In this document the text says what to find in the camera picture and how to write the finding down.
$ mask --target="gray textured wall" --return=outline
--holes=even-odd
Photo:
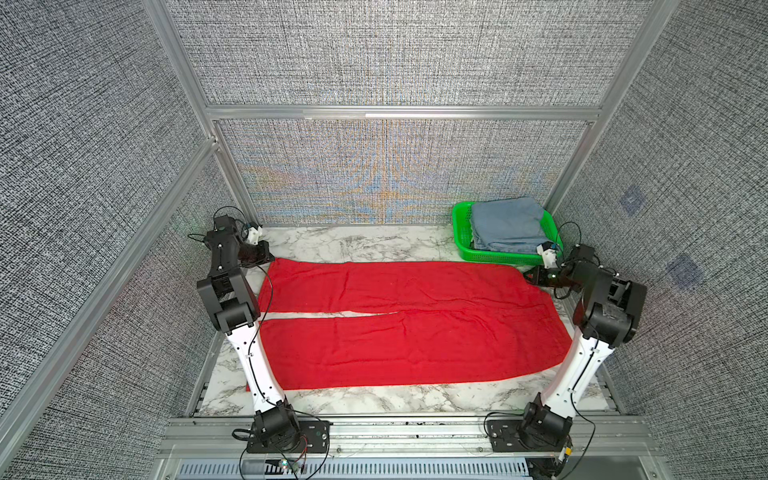
[[[267,223],[449,223],[465,200],[543,204],[581,121],[220,122]]]
[[[599,104],[651,0],[169,0],[210,103]]]
[[[211,159],[3,480],[147,477],[215,333],[195,287],[210,253],[187,233],[205,232],[216,208],[231,203]]]
[[[211,104],[596,106],[652,0],[167,3]],[[581,133],[576,122],[223,123],[271,223],[446,223],[460,200],[543,203]]]
[[[767,58],[765,2],[683,0],[556,214],[648,286],[608,366],[679,479],[768,472]]]
[[[140,0],[0,8],[1,415],[203,135]]]

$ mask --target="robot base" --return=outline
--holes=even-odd
[[[491,447],[494,452],[557,452],[559,453],[562,447],[557,449],[552,445],[533,445],[528,447],[520,439],[518,430],[522,425],[522,420],[488,420],[485,423],[485,427],[488,429],[488,434],[491,436]],[[570,445],[570,437],[566,437],[563,441],[563,445]]]
[[[328,428],[330,422],[321,422],[320,420],[302,420],[299,422],[299,431],[289,431],[284,435],[275,435],[270,439],[266,446],[258,439],[248,441],[246,452],[248,453],[300,453],[304,450],[304,440],[301,435],[306,437],[307,453],[325,453],[328,449]],[[254,422],[251,426],[252,431],[257,431],[257,425]]]
[[[521,420],[487,420],[494,452],[561,452],[571,444],[571,417],[563,418],[541,404],[541,393],[525,407]]]

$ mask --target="green plastic basket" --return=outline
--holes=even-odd
[[[453,207],[453,240],[458,247],[458,255],[468,262],[479,263],[507,263],[509,265],[543,265],[541,255],[527,253],[488,252],[485,250],[473,250],[472,225],[469,218],[472,216],[472,205],[475,202],[461,202]],[[552,215],[546,210],[541,218],[541,229],[549,240],[554,242],[558,235],[558,228],[552,220]],[[558,238],[558,245],[562,251],[563,242]]]

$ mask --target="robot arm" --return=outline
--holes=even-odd
[[[241,268],[274,260],[269,244],[244,243],[235,220],[226,216],[214,219],[204,243],[211,251],[211,265],[208,276],[197,282],[197,292],[214,328],[227,336],[243,365],[255,412],[248,433],[265,449],[290,451],[299,442],[299,424],[264,353],[258,335],[259,304]]]
[[[519,440],[526,448],[563,448],[590,379],[616,347],[637,332],[646,287],[620,280],[593,258],[592,247],[577,245],[562,265],[538,267],[526,276],[539,286],[567,287],[569,295],[581,292],[571,348],[552,383],[528,403],[518,425]]]

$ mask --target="metal vent grille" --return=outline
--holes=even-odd
[[[299,478],[322,463],[310,458]],[[245,478],[293,478],[263,460],[243,462]],[[314,478],[530,478],[524,458],[329,458]],[[230,480],[240,478],[237,460],[186,460],[178,480]]]

